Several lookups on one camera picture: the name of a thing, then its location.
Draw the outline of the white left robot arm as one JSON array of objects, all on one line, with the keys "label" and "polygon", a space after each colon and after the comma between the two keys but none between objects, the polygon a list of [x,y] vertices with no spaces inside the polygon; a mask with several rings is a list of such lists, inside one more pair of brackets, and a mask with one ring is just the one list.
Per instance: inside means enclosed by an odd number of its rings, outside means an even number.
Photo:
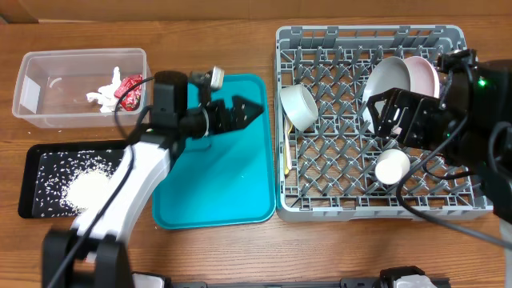
[{"label": "white left robot arm", "polygon": [[188,138],[206,138],[248,127],[264,111],[242,96],[232,107],[212,100],[223,70],[204,74],[164,70],[150,77],[153,103],[142,109],[126,139],[122,162],[104,187],[105,199],[68,231],[50,230],[42,246],[44,287],[169,287],[170,280],[130,268],[127,243],[149,196],[181,156]]}]

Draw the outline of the teal plastic tray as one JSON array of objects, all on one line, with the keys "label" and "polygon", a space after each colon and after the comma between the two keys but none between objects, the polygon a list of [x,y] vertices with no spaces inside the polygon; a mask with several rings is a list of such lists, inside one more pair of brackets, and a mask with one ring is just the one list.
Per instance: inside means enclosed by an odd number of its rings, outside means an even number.
[{"label": "teal plastic tray", "polygon": [[269,110],[244,130],[189,139],[153,192],[155,222],[168,230],[264,222],[275,212]]}]

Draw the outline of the crumpled white tissue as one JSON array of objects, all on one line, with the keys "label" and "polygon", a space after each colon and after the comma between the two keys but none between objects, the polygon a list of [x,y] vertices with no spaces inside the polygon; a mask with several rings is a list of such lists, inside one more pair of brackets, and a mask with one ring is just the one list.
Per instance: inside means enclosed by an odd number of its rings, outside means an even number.
[{"label": "crumpled white tissue", "polygon": [[121,73],[118,66],[113,69],[111,84],[101,86],[97,92],[89,92],[86,94],[88,102],[96,102],[99,104],[101,113],[114,112],[115,105],[117,104],[117,98],[115,97],[115,91],[120,87],[122,83]]}]

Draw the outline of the light grey plate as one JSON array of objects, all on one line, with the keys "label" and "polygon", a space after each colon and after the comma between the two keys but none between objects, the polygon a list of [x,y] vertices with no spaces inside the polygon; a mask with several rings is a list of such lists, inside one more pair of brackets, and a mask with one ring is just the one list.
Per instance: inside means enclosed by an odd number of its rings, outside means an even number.
[{"label": "light grey plate", "polygon": [[363,92],[362,101],[367,103],[373,95],[391,88],[410,90],[411,77],[405,62],[399,57],[383,59],[372,69]]}]

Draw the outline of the clear plastic waste bin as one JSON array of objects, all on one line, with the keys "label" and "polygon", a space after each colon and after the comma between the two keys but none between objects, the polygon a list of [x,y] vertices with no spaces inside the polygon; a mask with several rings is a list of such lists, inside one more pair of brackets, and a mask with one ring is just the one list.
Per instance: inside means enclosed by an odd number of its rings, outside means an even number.
[{"label": "clear plastic waste bin", "polygon": [[18,72],[12,114],[39,128],[114,126],[114,112],[98,96],[137,75],[151,76],[141,48],[29,52]]}]

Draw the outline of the black waste tray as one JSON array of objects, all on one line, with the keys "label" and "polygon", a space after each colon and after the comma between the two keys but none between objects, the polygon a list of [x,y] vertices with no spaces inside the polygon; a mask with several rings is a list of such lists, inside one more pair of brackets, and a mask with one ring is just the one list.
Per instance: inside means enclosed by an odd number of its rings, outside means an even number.
[{"label": "black waste tray", "polygon": [[123,140],[37,144],[29,148],[22,178],[21,218],[74,217],[98,200],[100,186],[119,167]]}]

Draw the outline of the grey dishwasher rack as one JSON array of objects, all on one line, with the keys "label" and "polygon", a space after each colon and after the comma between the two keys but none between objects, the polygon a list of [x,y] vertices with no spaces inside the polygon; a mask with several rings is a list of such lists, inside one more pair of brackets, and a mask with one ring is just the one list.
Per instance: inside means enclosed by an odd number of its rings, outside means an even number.
[{"label": "grey dishwasher rack", "polygon": [[318,119],[305,131],[292,127],[292,168],[284,174],[284,118],[276,100],[278,215],[288,222],[408,218],[395,188],[377,180],[381,152],[398,148],[395,137],[378,138],[362,101],[366,81],[383,59],[464,50],[454,25],[283,26],[276,33],[274,72],[278,90],[302,84],[312,93]]}]

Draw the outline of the yellow plastic spoon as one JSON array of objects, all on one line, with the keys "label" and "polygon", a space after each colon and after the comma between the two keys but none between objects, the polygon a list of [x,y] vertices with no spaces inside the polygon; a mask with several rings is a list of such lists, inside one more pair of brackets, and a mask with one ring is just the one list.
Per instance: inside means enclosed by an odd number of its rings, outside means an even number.
[{"label": "yellow plastic spoon", "polygon": [[292,168],[292,160],[291,160],[291,152],[290,152],[290,132],[292,129],[292,125],[288,117],[284,118],[284,140],[285,140],[285,148],[284,148],[284,174],[288,175]]}]

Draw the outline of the white pink-rimmed plate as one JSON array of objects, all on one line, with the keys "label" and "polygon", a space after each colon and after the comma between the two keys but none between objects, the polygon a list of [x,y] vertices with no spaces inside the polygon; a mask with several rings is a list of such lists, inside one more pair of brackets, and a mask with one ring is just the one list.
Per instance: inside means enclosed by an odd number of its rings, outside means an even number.
[{"label": "white pink-rimmed plate", "polygon": [[439,98],[440,83],[438,73],[426,59],[420,56],[412,56],[405,60],[393,57],[393,60],[401,68],[406,66],[409,71],[409,85],[405,86],[406,81],[401,80],[397,88],[408,89],[415,93]]}]

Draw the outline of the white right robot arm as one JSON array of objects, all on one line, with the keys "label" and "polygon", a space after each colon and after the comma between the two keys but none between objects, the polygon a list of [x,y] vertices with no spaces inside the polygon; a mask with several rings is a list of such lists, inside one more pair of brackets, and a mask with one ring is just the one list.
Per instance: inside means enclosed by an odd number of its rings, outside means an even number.
[{"label": "white right robot arm", "polygon": [[[447,76],[438,98],[412,89],[391,87],[372,93],[366,106],[377,136],[400,128],[398,142],[429,151],[399,180],[395,197],[413,215],[511,250],[511,61],[480,62],[473,49],[441,54],[435,63]],[[429,158],[441,155],[453,166],[465,166],[482,184],[504,227],[500,238],[429,215],[408,204],[402,188]]]}]

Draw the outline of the cream plastic cup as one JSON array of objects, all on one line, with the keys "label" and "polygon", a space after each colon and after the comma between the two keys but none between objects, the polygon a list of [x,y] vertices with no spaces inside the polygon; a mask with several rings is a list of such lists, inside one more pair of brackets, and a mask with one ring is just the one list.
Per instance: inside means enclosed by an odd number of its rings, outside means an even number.
[{"label": "cream plastic cup", "polygon": [[398,183],[409,170],[408,156],[398,149],[381,152],[374,168],[377,180],[386,185]]}]

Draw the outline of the spilled white rice pile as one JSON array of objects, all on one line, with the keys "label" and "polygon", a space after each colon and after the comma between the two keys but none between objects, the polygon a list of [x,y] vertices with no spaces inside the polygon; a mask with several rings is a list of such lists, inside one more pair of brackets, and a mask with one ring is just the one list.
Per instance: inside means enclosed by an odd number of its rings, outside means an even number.
[{"label": "spilled white rice pile", "polygon": [[73,217],[107,196],[102,191],[119,167],[123,149],[46,152],[39,159],[32,214]]}]

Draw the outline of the grey bowl of rice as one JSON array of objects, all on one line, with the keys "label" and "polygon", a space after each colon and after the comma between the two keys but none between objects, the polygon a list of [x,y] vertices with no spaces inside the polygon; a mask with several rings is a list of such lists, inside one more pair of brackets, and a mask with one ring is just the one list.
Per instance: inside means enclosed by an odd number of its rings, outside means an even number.
[{"label": "grey bowl of rice", "polygon": [[279,97],[286,116],[297,130],[307,130],[318,119],[314,97],[304,85],[283,88]]}]

